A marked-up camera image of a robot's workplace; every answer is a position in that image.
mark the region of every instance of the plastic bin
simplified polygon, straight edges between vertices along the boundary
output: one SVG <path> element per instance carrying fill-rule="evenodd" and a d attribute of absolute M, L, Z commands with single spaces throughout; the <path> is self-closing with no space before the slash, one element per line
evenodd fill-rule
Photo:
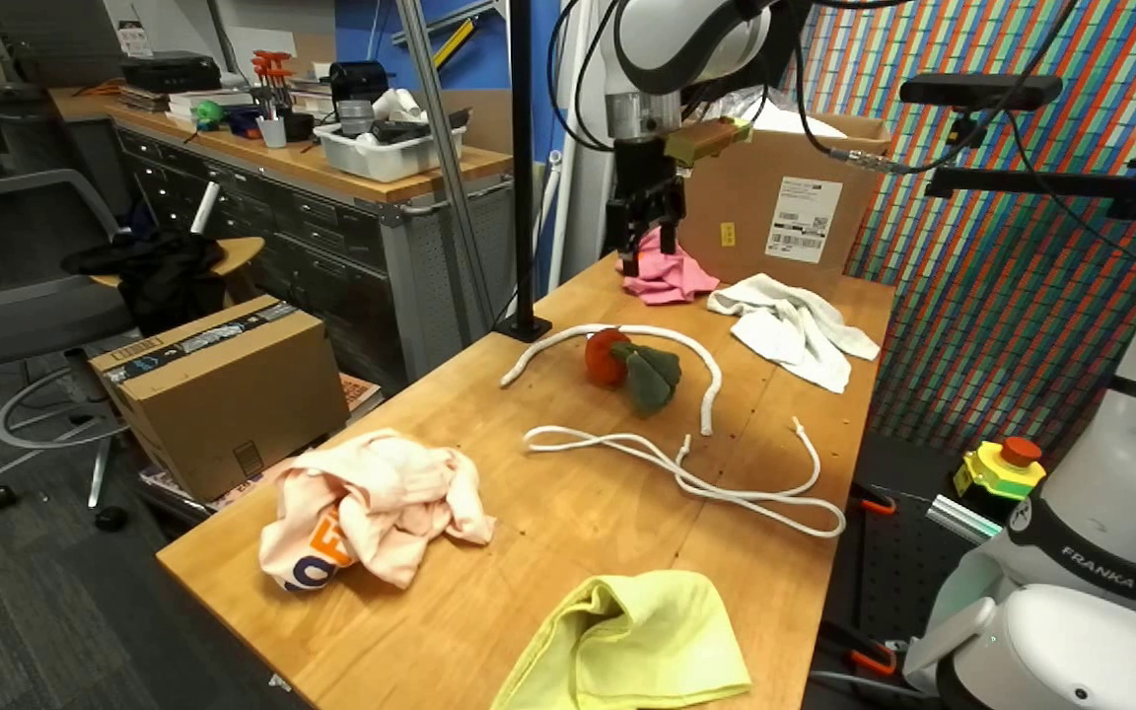
<path fill-rule="evenodd" d="M 361 138 L 340 134 L 340 126 L 316 126 L 316 138 L 324 140 L 327 165 L 366 181 L 398 181 L 441 165 L 434 138 L 365 146 Z"/>

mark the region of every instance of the workbench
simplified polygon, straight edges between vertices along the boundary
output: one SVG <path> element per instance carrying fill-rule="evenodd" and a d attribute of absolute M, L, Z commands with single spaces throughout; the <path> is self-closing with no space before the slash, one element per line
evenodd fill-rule
<path fill-rule="evenodd" d="M 200 134 L 123 105 L 110 81 L 54 88 L 53 100 L 67 121 L 110 121 L 160 227 L 188 233 L 204 186 L 219 186 L 204 235 L 263 235 L 257 282 L 320 314 L 340 365 L 382 392 L 475 344 L 513 286 L 511 154 L 462 151 L 471 248 L 438 168 L 365 181 L 333 168 L 316 140 L 269 151 L 231 129 Z"/>
<path fill-rule="evenodd" d="M 892 286 L 820 276 L 847 325 L 885 344 Z M 791 488 L 810 477 L 792 432 L 804 423 L 826 474 L 816 497 L 845 503 L 881 361 L 851 361 L 845 394 L 816 392 L 763 361 L 708 305 L 642 307 L 620 293 L 607 257 L 537 305 L 554 326 L 659 325 L 699 338 L 728 373 L 714 432 L 699 438 L 708 365 L 678 352 L 674 401 L 635 419 L 620 392 L 589 388 L 582 338 L 549 348 L 496 388 L 526 344 L 484 334 L 374 414 L 365 431 L 403 431 L 426 444 L 457 444 L 478 460 L 483 502 L 496 515 L 488 547 L 434 539 L 420 580 L 395 591 L 348 569 L 316 597 L 290 597 L 257 569 L 262 527 L 277 515 L 277 484 L 257 484 L 160 553 L 165 573 L 316 706 L 488 706 L 546 615 L 589 576 L 696 569 L 714 580 L 734 619 L 755 689 L 731 706 L 791 710 L 804 698 L 838 539 L 814 539 L 678 484 L 613 451 L 526 455 L 528 427 L 633 431 L 662 451 L 696 432 L 685 469 L 737 488 Z"/>

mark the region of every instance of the white robot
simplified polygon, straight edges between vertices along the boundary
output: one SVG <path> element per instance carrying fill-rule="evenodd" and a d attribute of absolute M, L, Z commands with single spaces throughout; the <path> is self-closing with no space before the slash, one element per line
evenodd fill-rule
<path fill-rule="evenodd" d="M 601 16 L 617 198 L 607 242 L 682 218 L 662 134 L 685 93 L 749 80 L 792 5 L 613 0 Z M 909 649 L 909 683 L 942 706 L 1136 706 L 1136 338 L 1098 419 L 1023 503 L 1012 534 L 979 543 L 942 582 Z"/>

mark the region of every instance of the storage cabinet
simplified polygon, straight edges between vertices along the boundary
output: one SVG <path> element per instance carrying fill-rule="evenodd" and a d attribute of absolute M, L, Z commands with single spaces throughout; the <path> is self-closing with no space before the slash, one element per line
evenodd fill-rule
<path fill-rule="evenodd" d="M 483 273 L 441 200 L 365 205 L 117 129 L 144 205 L 187 233 L 208 181 L 204 235 L 263 235 L 257 282 L 327 325 L 334 361 L 382 392 L 484 334 L 513 286 L 511 186 L 471 186 Z"/>

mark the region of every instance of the lab floor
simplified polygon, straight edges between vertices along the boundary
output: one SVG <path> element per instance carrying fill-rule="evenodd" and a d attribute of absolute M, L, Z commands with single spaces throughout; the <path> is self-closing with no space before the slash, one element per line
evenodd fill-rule
<path fill-rule="evenodd" d="M 21 365 L 0 365 L 0 398 L 21 381 Z M 895 488 L 905 513 L 847 527 L 829 599 L 834 619 L 876 637 L 925 628 L 933 591 L 960 555 L 960 539 L 927 523 L 925 503 L 956 460 L 956 455 L 870 442 L 860 477 Z M 0 706 L 299 706 L 269 686 L 262 660 L 162 576 L 154 547 L 165 538 L 129 488 L 133 469 L 133 455 L 110 467 L 106 497 L 129 509 L 123 534 L 94 534 L 85 513 L 87 455 L 40 456 L 12 477 L 23 502 L 0 513 Z M 804 706 L 909 701 L 814 683 Z"/>

